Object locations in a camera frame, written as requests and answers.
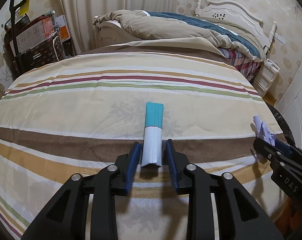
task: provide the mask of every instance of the blue gripper pad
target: blue gripper pad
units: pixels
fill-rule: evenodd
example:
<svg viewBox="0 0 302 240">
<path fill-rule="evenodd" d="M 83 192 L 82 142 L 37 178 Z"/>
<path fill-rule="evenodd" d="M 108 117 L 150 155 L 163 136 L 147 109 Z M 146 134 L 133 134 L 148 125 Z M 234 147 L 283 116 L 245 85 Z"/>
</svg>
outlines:
<svg viewBox="0 0 302 240">
<path fill-rule="evenodd" d="M 285 143 L 279 141 L 279 140 L 275 140 L 275 148 L 277 148 L 279 151 L 281 151 L 281 153 L 284 155 L 284 157 L 290 158 L 292 151 L 289 147 L 289 145 L 286 145 Z"/>
<path fill-rule="evenodd" d="M 135 148 L 130 152 L 128 158 L 130 158 L 127 165 L 127 172 L 125 174 L 125 192 L 129 194 L 132 188 L 133 179 L 136 171 L 136 167 L 140 160 L 141 155 L 141 144 L 137 143 Z"/>
<path fill-rule="evenodd" d="M 170 172 L 170 178 L 171 178 L 171 184 L 174 187 L 174 190 L 177 192 L 178 190 L 178 171 L 177 167 L 173 158 L 172 149 L 170 147 L 169 141 L 166 141 L 165 143 L 165 149 L 166 149 L 166 157 L 167 157 L 167 164 L 169 167 Z"/>
</svg>

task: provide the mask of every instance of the red stripe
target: red stripe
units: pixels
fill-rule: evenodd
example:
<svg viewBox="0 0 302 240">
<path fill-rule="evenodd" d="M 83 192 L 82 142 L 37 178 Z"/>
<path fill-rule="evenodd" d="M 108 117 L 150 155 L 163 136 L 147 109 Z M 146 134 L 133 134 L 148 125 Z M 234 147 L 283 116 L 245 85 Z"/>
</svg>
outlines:
<svg viewBox="0 0 302 240">
<path fill-rule="evenodd" d="M 15 235 L 17 235 L 19 238 L 22 238 L 22 235 L 7 222 L 7 220 L 3 217 L 3 215 L 0 213 L 0 218 L 4 221 L 4 223 L 9 227 L 10 230 L 14 232 Z"/>
<path fill-rule="evenodd" d="M 231 58 L 237 59 L 237 56 L 235 54 L 235 51 L 231 49 Z"/>
<path fill-rule="evenodd" d="M 59 84 L 67 84 L 67 83 L 75 83 L 75 82 L 85 82 L 85 81 L 99 81 L 103 79 L 109 79 L 109 80 L 116 80 L 116 79 L 142 79 L 142 80 L 160 80 L 160 81 L 172 81 L 172 82 L 183 82 L 183 83 L 190 83 L 190 84 L 198 84 L 203 86 L 210 86 L 210 87 L 216 87 L 216 88 L 224 88 L 229 89 L 233 91 L 239 91 L 239 92 L 248 92 L 252 95 L 258 95 L 257 92 L 254 91 L 248 91 L 244 88 L 235 88 L 227 85 L 222 84 L 215 84 L 205 81 L 195 81 L 195 80 L 188 80 L 188 79 L 182 79 L 182 78 L 172 78 L 172 77 L 159 77 L 159 76 L 101 76 L 101 77 L 87 77 L 87 78 L 78 78 L 78 79 L 69 79 L 69 80 L 62 80 L 62 81 L 52 81 L 52 82 L 45 82 L 38 84 L 33 87 L 24 88 L 20 90 L 11 90 L 8 94 L 15 94 L 20 93 L 24 91 L 31 90 L 33 88 L 39 88 L 44 86 L 50 86 L 50 85 L 59 85 Z"/>
</svg>

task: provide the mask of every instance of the plaid sheet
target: plaid sheet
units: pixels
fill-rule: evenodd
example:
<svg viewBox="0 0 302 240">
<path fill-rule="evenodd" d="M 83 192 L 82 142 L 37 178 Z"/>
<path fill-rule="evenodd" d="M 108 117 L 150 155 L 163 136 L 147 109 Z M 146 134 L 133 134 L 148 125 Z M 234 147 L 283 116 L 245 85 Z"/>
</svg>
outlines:
<svg viewBox="0 0 302 240">
<path fill-rule="evenodd" d="M 229 63 L 234 66 L 240 73 L 250 81 L 253 78 L 254 72 L 259 68 L 259 62 L 253 62 L 244 54 L 234 49 L 218 48 L 219 51 L 226 57 Z"/>
</svg>

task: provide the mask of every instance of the white door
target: white door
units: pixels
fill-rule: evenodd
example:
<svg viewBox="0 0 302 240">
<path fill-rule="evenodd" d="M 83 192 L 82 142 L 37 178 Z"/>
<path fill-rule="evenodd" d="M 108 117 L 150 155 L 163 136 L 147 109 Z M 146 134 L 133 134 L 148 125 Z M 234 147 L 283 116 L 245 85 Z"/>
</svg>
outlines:
<svg viewBox="0 0 302 240">
<path fill-rule="evenodd" d="M 302 149 L 302 63 L 288 90 L 277 103 L 276 109 L 287 121 L 296 146 Z"/>
</svg>

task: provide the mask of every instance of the white headboard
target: white headboard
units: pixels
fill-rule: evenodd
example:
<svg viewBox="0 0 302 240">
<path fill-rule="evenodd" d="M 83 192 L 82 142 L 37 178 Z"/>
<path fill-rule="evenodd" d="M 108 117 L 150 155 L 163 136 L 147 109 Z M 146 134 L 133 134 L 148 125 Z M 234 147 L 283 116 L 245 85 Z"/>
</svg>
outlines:
<svg viewBox="0 0 302 240">
<path fill-rule="evenodd" d="M 269 37 L 266 37 L 260 26 L 260 23 L 263 23 L 262 19 L 250 13 L 238 2 L 230 0 L 208 0 L 208 6 L 201 9 L 201 1 L 202 0 L 198 0 L 197 7 L 195 9 L 196 16 L 216 18 L 236 23 L 257 37 L 264 48 L 264 52 L 268 52 L 275 35 L 277 26 L 276 22 L 273 22 Z"/>
</svg>

